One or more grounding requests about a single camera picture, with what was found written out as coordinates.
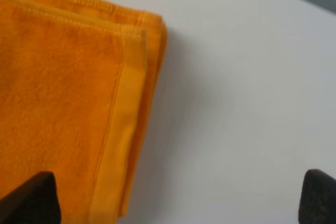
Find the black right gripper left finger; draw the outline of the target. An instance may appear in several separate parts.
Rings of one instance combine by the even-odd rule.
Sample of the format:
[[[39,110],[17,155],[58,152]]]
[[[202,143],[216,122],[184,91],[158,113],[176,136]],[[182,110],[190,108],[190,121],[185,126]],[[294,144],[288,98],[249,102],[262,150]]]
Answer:
[[[1,198],[1,223],[61,223],[54,174],[40,172]]]

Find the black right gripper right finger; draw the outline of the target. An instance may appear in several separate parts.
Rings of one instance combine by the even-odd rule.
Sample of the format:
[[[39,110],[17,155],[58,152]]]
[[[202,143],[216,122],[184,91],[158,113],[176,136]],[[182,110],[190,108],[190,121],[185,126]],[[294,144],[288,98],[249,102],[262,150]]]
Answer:
[[[306,172],[301,190],[298,222],[335,224],[335,178],[319,169]]]

